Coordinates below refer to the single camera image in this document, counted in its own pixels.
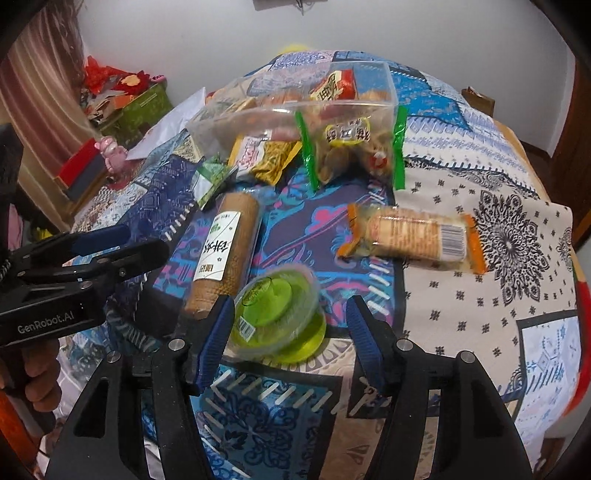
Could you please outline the person's left hand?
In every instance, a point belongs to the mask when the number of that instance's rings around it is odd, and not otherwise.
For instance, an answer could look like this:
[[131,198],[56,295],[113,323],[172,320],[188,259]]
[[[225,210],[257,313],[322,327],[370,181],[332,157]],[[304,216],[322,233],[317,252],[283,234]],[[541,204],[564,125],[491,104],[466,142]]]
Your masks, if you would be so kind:
[[37,412],[53,411],[61,400],[57,339],[11,349],[1,357],[1,388],[14,388]]

